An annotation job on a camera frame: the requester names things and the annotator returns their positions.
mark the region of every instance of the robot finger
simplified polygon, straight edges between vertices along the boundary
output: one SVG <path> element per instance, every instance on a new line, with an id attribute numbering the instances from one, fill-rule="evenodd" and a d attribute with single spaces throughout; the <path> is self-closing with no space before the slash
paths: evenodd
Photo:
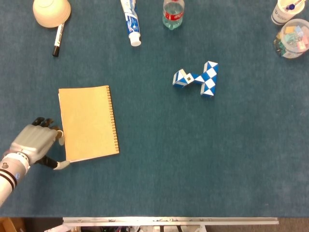
<path id="1" fill-rule="evenodd" d="M 50 124 L 52 124 L 54 122 L 54 120 L 52 120 L 51 118 L 47 118 L 45 119 L 44 122 L 41 123 L 41 127 L 49 127 Z"/>
<path id="2" fill-rule="evenodd" d="M 49 168 L 56 168 L 58 166 L 57 161 L 49 158 L 48 156 L 44 156 L 42 159 L 38 160 L 37 163 L 41 164 L 41 165 L 45 165 Z"/>
<path id="3" fill-rule="evenodd" d="M 44 120 L 45 120 L 45 118 L 43 118 L 43 117 L 38 117 L 38 118 L 36 118 L 36 119 L 33 121 L 32 125 L 33 125 L 33 126 L 38 126 L 38 125 L 40 125 L 41 122 L 43 122 Z"/>
<path id="4" fill-rule="evenodd" d="M 58 139 L 59 144 L 63 146 L 64 145 L 64 133 L 62 130 L 57 130 L 57 132 L 58 132 L 58 135 L 56 139 Z"/>
<path id="5" fill-rule="evenodd" d="M 52 130 L 60 130 L 60 127 L 59 126 L 52 126 L 52 127 L 50 127 L 50 129 L 52 129 Z"/>

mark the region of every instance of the spiral notebook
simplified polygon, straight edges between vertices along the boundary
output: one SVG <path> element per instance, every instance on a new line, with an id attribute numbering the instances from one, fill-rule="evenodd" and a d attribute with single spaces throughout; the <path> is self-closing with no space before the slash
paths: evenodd
<path id="1" fill-rule="evenodd" d="M 67 160 L 119 153 L 109 86 L 59 89 Z"/>

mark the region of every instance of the plastic bottle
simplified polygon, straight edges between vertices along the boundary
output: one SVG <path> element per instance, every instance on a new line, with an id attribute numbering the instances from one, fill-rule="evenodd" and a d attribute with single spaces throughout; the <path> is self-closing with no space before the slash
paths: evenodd
<path id="1" fill-rule="evenodd" d="M 183 22 L 183 11 L 183 0 L 164 0 L 163 24 L 170 30 L 179 27 Z"/>

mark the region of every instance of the red bottle label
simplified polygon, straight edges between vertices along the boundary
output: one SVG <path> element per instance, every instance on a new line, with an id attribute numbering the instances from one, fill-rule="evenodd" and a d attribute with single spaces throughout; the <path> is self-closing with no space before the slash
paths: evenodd
<path id="1" fill-rule="evenodd" d="M 169 14 L 168 12 L 164 11 L 164 16 L 165 18 L 167 18 L 168 20 L 171 21 L 176 21 L 178 19 L 180 19 L 183 16 L 183 11 L 179 14 Z"/>

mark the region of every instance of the white cup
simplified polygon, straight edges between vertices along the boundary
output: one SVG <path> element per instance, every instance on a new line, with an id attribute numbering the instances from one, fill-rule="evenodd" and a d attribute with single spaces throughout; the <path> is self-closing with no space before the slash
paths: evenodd
<path id="1" fill-rule="evenodd" d="M 34 0 L 33 13 L 41 26 L 54 28 L 68 19 L 71 5 L 68 0 Z"/>
<path id="2" fill-rule="evenodd" d="M 296 2 L 296 0 L 278 0 L 277 5 L 271 15 L 271 20 L 276 25 L 283 25 L 287 21 L 289 21 L 291 18 L 293 18 L 296 14 L 300 13 L 304 7 L 305 2 L 302 1 L 299 4 L 295 6 L 294 10 L 288 10 L 286 11 L 286 6 L 289 6 L 290 4 L 293 4 Z"/>

